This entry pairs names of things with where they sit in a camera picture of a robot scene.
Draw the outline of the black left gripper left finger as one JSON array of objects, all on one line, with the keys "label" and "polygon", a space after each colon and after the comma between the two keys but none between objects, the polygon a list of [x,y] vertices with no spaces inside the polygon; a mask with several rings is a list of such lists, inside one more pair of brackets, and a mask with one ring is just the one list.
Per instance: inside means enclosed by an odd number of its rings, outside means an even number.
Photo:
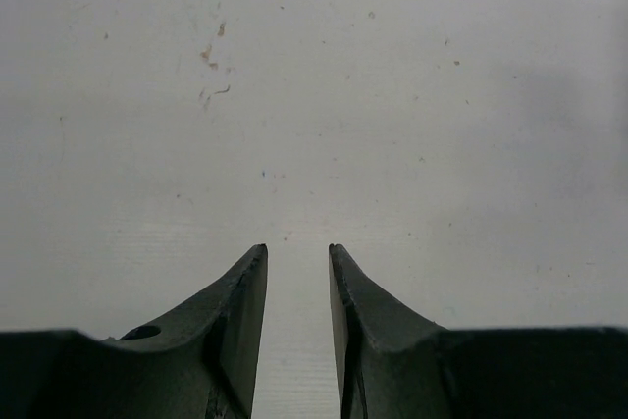
[{"label": "black left gripper left finger", "polygon": [[4,418],[248,418],[268,250],[119,339],[77,330],[1,335]]}]

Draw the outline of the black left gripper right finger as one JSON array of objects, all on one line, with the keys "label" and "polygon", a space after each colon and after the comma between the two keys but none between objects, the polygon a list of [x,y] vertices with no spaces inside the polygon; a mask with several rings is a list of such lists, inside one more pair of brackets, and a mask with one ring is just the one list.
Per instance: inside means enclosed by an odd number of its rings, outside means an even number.
[{"label": "black left gripper right finger", "polygon": [[344,418],[623,418],[627,332],[448,330],[333,244],[330,299]]}]

